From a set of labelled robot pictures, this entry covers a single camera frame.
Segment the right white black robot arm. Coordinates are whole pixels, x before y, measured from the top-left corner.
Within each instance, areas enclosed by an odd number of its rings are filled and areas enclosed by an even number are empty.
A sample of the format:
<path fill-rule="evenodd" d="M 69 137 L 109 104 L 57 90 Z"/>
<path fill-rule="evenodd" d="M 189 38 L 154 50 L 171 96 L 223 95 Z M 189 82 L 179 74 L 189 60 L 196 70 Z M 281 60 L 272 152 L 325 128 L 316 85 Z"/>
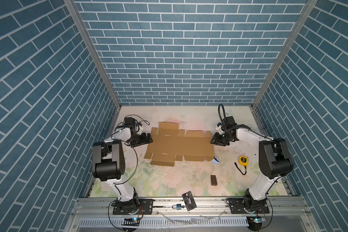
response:
<path fill-rule="evenodd" d="M 260 174 L 254 184 L 246 190 L 244 206 L 264 204 L 273 185 L 293 170 L 294 159 L 287 142 L 283 138 L 261 135 L 244 124 L 236 124 L 233 117 L 220 118 L 211 144 L 225 147 L 236 141 L 244 141 L 257 148 L 259 152 Z"/>

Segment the brown cardboard box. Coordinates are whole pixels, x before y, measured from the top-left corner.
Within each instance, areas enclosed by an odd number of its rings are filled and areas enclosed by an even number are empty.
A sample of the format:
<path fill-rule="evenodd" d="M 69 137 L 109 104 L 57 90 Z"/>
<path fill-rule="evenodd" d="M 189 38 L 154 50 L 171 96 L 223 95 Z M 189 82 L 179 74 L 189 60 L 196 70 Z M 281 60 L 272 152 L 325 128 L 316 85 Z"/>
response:
<path fill-rule="evenodd" d="M 151 165 L 173 167 L 176 161 L 212 161 L 215 156 L 210 131 L 183 130 L 177 123 L 160 122 L 151 129 L 151 137 L 144 156 Z"/>

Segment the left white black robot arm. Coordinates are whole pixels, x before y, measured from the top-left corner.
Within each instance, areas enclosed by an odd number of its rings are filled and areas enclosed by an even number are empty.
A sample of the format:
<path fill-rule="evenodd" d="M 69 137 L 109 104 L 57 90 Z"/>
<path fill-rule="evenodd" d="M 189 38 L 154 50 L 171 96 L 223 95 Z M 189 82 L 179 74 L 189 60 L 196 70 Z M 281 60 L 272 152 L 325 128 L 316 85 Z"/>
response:
<path fill-rule="evenodd" d="M 151 134 L 143 132 L 143 123 L 135 115 L 128 115 L 118 124 L 107 139 L 95 142 L 92 146 L 92 174 L 96 179 L 108 184 L 117 195 L 117 202 L 122 206 L 138 207 L 139 200 L 135 188 L 124 176 L 126 162 L 123 145 L 135 149 L 153 142 Z"/>

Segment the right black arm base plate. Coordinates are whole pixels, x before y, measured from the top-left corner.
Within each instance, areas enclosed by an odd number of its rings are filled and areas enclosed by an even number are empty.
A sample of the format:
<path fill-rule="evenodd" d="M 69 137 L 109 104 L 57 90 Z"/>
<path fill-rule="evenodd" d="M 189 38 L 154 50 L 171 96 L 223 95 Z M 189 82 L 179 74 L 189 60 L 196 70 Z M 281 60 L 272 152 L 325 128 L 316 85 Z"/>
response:
<path fill-rule="evenodd" d="M 225 203 L 229 206 L 232 214 L 270 213 L 266 199 L 256 201 L 251 197 L 244 196 L 243 198 L 226 198 Z"/>

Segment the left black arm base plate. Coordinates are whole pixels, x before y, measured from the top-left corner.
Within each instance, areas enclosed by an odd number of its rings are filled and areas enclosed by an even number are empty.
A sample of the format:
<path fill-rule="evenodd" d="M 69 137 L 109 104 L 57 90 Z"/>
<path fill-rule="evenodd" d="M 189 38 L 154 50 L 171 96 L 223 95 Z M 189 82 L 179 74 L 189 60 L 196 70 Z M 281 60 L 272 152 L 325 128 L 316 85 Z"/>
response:
<path fill-rule="evenodd" d="M 151 215 L 153 209 L 153 199 L 132 199 L 126 202 L 118 201 L 113 206 L 113 215 L 136 215 L 141 209 L 143 215 Z"/>

